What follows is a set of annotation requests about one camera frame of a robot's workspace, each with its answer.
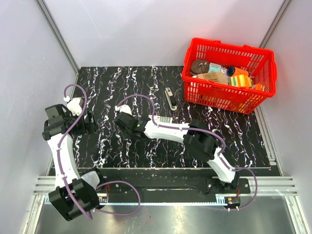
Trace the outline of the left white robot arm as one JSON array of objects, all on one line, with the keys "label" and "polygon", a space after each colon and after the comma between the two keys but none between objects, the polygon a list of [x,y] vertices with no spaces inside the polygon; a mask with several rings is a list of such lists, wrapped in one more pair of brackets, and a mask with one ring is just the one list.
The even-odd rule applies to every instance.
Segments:
[{"label": "left white robot arm", "polygon": [[98,127],[91,112],[80,117],[70,104],[52,105],[45,111],[48,119],[42,137],[51,149],[56,173],[55,189],[48,196],[61,216],[71,221],[98,208],[97,193],[106,186],[96,168],[79,175],[73,152],[73,137],[93,134]]}]

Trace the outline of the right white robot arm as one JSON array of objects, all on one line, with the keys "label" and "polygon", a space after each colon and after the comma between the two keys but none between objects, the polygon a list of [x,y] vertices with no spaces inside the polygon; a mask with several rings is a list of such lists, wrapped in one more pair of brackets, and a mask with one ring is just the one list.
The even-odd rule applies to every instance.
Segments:
[{"label": "right white robot arm", "polygon": [[225,143],[198,120],[175,124],[153,122],[151,118],[137,120],[120,112],[114,120],[125,138],[165,139],[183,144],[198,161],[207,162],[216,172],[222,189],[233,193],[239,187],[239,175],[223,155]]}]

